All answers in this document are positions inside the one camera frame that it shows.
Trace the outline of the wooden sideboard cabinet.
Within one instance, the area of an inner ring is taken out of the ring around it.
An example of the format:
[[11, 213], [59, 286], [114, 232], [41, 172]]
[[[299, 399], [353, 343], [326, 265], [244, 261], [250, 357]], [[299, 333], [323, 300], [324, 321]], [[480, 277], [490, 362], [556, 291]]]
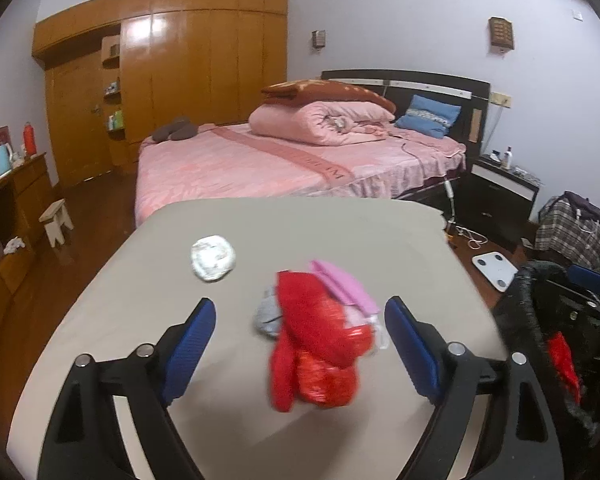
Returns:
[[[12, 297], [34, 263], [34, 246], [43, 236], [38, 217], [54, 199], [43, 154], [0, 177], [0, 331]], [[27, 247], [5, 256], [3, 248], [15, 236]]]

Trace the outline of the red thermos bottle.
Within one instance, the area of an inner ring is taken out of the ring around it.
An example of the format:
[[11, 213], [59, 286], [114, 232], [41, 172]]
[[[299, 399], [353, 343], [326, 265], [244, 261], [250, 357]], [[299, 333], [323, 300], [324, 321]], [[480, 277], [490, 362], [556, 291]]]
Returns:
[[32, 157], [38, 152], [35, 144], [34, 129], [30, 122], [26, 122], [23, 127], [23, 145], [28, 157]]

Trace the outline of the white lotion bottle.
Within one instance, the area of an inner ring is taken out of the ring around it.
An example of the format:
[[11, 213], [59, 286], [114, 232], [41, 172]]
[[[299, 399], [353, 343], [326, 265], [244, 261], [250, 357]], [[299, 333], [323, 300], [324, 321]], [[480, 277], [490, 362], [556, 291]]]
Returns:
[[509, 146], [508, 148], [506, 148], [501, 158], [501, 167], [505, 170], [509, 170], [510, 168], [512, 168], [512, 161], [513, 151], [512, 148]]

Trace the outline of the brown folded blanket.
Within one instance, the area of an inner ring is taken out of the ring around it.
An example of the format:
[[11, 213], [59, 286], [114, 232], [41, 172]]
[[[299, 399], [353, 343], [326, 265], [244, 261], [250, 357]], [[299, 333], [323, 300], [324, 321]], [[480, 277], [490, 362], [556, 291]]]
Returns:
[[271, 84], [261, 90], [264, 104], [291, 107], [305, 106], [313, 102], [370, 102], [390, 114], [396, 112], [393, 102], [372, 90], [336, 80], [303, 79]]

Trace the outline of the plaid fabric bag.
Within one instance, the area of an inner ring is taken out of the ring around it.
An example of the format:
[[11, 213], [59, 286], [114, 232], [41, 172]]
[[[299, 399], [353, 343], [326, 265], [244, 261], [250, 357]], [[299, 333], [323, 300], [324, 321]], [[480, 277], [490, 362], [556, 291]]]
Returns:
[[534, 249], [600, 271], [600, 208], [571, 191], [551, 198], [539, 212]]

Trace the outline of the brown wall plaque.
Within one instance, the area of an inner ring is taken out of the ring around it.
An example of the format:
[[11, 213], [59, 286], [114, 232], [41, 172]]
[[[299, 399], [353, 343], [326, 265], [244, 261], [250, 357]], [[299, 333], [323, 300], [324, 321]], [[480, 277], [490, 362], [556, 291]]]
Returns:
[[506, 18], [491, 16], [488, 21], [490, 46], [508, 52], [515, 49], [513, 23]]

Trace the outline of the grey table cover cloth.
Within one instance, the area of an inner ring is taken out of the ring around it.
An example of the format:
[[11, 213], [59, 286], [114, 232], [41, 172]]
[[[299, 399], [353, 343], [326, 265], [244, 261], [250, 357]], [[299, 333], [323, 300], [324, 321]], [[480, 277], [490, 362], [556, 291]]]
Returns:
[[[252, 327], [278, 272], [314, 259], [357, 278], [378, 304], [399, 296], [416, 318], [478, 356], [506, 355], [492, 315], [446, 242], [435, 209], [397, 200], [283, 197], [191, 200], [152, 214], [109, 259], [62, 320], [30, 374], [7, 452], [34, 478], [59, 390], [76, 356], [107, 361], [158, 340], [201, 298], [215, 331], [170, 414], [208, 479], [393, 479], [432, 413], [393, 349], [358, 363], [360, 388], [344, 408], [268, 400], [270, 342]], [[203, 237], [226, 238], [236, 264], [207, 283], [190, 265]]]

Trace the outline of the small wall switch box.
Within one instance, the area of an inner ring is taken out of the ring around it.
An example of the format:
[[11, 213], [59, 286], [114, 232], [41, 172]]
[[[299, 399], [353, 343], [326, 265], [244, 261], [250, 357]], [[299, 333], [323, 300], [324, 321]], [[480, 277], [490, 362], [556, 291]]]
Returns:
[[326, 47], [326, 32], [324, 29], [311, 32], [311, 46], [313, 50], [322, 50]]

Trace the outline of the black bed headboard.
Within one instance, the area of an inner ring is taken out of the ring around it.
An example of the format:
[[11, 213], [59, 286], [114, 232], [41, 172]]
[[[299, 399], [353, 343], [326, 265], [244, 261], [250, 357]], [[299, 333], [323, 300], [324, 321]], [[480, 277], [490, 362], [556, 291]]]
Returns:
[[396, 118], [406, 112], [416, 94], [459, 106], [460, 114], [449, 135], [464, 143], [472, 156], [481, 151], [491, 95], [491, 85], [486, 81], [417, 70], [371, 68], [323, 70], [321, 78], [348, 82], [380, 94], [396, 106]]

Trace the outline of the crumpled white paper ball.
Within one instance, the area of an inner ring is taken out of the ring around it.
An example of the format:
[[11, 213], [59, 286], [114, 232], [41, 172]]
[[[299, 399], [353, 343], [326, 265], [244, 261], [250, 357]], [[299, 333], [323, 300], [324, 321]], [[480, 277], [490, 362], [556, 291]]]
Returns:
[[230, 242], [219, 235], [196, 240], [190, 248], [190, 265], [197, 278], [211, 283], [222, 280], [234, 269], [236, 252]]

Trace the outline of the red plastic bag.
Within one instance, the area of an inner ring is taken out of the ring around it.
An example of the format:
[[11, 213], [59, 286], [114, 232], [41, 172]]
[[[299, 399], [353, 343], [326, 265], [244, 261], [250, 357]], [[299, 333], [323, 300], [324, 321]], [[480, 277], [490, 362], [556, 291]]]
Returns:
[[[361, 312], [328, 297], [323, 307], [329, 321], [344, 330], [347, 340], [355, 346], [356, 356], [364, 356], [375, 344], [375, 330]], [[298, 348], [297, 378], [300, 399], [321, 408], [339, 408], [349, 404], [358, 391], [358, 369], [329, 364], [306, 349]]]

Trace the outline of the pink plastic hanger piece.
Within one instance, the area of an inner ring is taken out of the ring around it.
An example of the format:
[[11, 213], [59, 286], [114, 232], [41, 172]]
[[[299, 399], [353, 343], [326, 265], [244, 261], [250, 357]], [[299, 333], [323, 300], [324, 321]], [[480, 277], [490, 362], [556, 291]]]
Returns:
[[324, 260], [311, 260], [309, 268], [340, 304], [356, 307], [366, 318], [378, 315], [376, 301], [353, 275]]

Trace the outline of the blue pillow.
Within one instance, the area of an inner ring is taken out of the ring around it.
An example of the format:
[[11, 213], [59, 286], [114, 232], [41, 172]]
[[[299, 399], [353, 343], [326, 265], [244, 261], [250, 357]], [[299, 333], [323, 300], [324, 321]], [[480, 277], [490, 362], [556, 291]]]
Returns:
[[413, 130], [442, 139], [454, 126], [462, 108], [414, 94], [405, 113], [396, 120], [396, 128]]

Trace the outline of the dark grey clothes on bed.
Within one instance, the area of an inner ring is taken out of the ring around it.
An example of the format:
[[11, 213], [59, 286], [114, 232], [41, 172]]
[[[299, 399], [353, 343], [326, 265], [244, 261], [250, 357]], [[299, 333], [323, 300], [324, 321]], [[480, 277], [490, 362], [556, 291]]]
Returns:
[[199, 127], [187, 117], [174, 119], [170, 124], [164, 125], [151, 133], [151, 140], [155, 143], [164, 141], [183, 141], [191, 139], [198, 134]]

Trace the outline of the small white wooden stool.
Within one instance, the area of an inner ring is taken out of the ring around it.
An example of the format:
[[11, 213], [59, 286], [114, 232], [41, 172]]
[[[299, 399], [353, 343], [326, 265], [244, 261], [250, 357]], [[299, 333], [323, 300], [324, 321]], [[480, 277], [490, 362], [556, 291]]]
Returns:
[[63, 228], [72, 231], [74, 229], [73, 222], [71, 220], [66, 200], [55, 200], [48, 206], [38, 218], [44, 226], [44, 230], [50, 247], [55, 248], [57, 245], [65, 244], [65, 235]]

